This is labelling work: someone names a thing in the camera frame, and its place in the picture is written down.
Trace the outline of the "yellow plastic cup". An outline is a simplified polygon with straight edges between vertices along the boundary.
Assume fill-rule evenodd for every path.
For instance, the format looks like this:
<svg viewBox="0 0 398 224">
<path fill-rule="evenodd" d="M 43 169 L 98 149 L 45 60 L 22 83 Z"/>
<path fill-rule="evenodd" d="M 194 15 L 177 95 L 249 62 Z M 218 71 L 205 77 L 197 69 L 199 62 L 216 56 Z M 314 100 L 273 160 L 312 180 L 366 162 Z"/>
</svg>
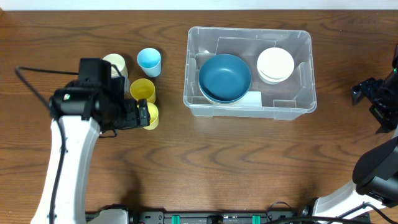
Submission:
<svg viewBox="0 0 398 224">
<path fill-rule="evenodd" d="M 130 86 L 130 93 L 135 100 L 146 99 L 149 103 L 155 103 L 155 85 L 146 78 L 135 80 Z"/>
<path fill-rule="evenodd" d="M 153 130 L 159 125 L 159 110 L 155 104 L 148 102 L 147 107 L 150 115 L 150 124 L 145 126 L 146 130 Z"/>
</svg>

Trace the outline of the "cream plastic cup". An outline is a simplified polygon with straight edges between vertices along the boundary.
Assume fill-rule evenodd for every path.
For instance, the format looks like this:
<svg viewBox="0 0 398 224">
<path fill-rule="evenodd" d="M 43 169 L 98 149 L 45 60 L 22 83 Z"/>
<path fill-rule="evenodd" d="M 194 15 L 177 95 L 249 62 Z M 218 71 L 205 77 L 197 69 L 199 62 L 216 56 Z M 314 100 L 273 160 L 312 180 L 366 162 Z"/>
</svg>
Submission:
<svg viewBox="0 0 398 224">
<path fill-rule="evenodd" d="M 128 77 L 127 65 L 125 59 L 119 54 L 109 54 L 103 57 L 103 60 L 117 66 L 121 75 L 124 77 Z"/>
</svg>

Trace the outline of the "light blue plastic cup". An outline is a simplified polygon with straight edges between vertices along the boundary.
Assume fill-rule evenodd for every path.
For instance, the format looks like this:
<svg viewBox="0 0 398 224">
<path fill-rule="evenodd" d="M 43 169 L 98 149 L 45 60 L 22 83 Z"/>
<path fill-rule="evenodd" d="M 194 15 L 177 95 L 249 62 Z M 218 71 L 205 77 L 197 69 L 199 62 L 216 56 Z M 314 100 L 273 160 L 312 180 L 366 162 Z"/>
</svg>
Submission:
<svg viewBox="0 0 398 224">
<path fill-rule="evenodd" d="M 158 77 L 162 71 L 162 57 L 154 48 L 142 49 L 137 55 L 137 63 L 148 77 Z"/>
</svg>

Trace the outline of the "large dark blue bowl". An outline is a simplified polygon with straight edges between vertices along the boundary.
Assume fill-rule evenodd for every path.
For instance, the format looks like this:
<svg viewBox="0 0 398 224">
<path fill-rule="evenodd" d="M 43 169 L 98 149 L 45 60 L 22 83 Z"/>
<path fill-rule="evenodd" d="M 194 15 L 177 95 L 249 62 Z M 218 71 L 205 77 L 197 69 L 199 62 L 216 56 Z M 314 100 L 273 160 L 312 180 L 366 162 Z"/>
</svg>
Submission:
<svg viewBox="0 0 398 224">
<path fill-rule="evenodd" d="M 205 94 L 205 92 L 201 88 L 200 88 L 200 91 L 203 94 L 203 96 L 206 98 L 206 100 L 208 100 L 210 103 L 212 103 L 214 105 L 233 105 L 233 104 L 236 104 L 236 103 L 242 101 L 244 99 L 244 97 L 246 96 L 246 94 L 245 94 L 241 98 L 239 98 L 237 100 L 233 100 L 233 101 L 220 101 L 220 100 L 211 99 L 208 95 Z"/>
</svg>

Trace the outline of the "small white bowl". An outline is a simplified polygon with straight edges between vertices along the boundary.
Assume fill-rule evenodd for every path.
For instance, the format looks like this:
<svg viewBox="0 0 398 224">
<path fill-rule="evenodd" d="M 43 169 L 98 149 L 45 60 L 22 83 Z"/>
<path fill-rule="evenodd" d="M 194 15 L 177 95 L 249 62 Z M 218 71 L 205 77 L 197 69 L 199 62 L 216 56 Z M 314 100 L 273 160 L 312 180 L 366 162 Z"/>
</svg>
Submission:
<svg viewBox="0 0 398 224">
<path fill-rule="evenodd" d="M 265 49 L 257 58 L 256 68 L 258 74 L 278 80 L 291 76 L 294 66 L 294 59 L 288 51 L 271 47 Z"/>
</svg>

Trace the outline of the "small yellow bowl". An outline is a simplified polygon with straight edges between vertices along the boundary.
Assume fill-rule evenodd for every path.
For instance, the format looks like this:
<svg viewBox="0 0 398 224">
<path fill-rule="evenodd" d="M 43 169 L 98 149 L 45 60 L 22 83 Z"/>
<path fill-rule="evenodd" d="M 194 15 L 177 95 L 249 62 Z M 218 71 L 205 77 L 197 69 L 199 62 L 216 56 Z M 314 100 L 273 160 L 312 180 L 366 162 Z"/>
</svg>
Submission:
<svg viewBox="0 0 398 224">
<path fill-rule="evenodd" d="M 261 74 L 259 74 L 259 78 L 263 82 L 265 82 L 267 84 L 270 84 L 270 85 L 276 85 L 276 84 L 278 84 L 280 82 L 283 82 L 283 81 L 285 81 L 287 79 L 287 78 L 281 78 L 281 79 L 275 80 L 275 79 L 269 78 L 269 77 L 261 75 Z"/>
</svg>

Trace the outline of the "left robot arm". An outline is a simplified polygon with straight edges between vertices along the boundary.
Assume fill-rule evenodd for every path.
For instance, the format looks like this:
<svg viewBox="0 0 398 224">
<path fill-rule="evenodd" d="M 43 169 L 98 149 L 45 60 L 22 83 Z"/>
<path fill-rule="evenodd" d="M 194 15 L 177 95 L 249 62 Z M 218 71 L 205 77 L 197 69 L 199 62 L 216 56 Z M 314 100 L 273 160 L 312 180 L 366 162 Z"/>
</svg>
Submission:
<svg viewBox="0 0 398 224">
<path fill-rule="evenodd" d="M 77 80 L 49 99 L 52 147 L 44 191 L 32 223 L 86 223 L 85 198 L 91 158 L 101 134 L 146 127 L 146 100 L 124 97 L 124 77 L 100 58 L 80 60 Z"/>
</svg>

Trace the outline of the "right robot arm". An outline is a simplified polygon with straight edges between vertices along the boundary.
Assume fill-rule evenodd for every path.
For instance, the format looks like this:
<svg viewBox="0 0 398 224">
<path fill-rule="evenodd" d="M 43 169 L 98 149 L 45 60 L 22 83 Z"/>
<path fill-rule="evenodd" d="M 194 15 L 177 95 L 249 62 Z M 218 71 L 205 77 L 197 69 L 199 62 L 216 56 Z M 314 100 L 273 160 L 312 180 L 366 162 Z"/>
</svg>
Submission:
<svg viewBox="0 0 398 224">
<path fill-rule="evenodd" d="M 356 163 L 352 180 L 337 191 L 316 199 L 304 215 L 327 217 L 320 223 L 355 221 L 370 209 L 397 206 L 397 49 L 392 71 L 385 79 L 369 78 L 351 87 L 352 104 L 367 98 L 369 112 L 379 122 L 378 134 L 394 132 L 391 140 L 363 154 Z"/>
</svg>

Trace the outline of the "clear plastic storage container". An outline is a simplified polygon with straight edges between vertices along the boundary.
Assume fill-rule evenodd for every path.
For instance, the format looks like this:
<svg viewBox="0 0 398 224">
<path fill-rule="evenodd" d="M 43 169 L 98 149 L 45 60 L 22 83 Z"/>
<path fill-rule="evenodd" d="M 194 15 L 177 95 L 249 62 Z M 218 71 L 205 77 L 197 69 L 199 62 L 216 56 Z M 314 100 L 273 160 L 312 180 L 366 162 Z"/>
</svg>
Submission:
<svg viewBox="0 0 398 224">
<path fill-rule="evenodd" d="M 270 85 L 259 78 L 256 63 L 262 51 L 278 47 L 294 59 L 288 79 Z M 235 105 L 211 104 L 200 91 L 201 66 L 219 54 L 244 60 L 252 82 L 245 99 Z M 313 68 L 312 38 L 304 30 L 192 27 L 188 31 L 183 102 L 194 116 L 237 116 L 293 120 L 315 111 L 317 96 Z"/>
</svg>

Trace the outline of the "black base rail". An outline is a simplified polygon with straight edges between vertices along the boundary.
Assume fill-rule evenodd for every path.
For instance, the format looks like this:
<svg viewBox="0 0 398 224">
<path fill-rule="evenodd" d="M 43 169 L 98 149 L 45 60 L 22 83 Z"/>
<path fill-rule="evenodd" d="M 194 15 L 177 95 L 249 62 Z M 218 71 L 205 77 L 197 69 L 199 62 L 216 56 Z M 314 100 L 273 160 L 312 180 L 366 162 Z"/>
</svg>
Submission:
<svg viewBox="0 0 398 224">
<path fill-rule="evenodd" d="M 132 224 L 189 224 L 189 223 L 267 223 L 280 218 L 297 216 L 291 208 L 272 208 L 266 212 L 164 212 L 127 210 L 127 222 Z"/>
</svg>

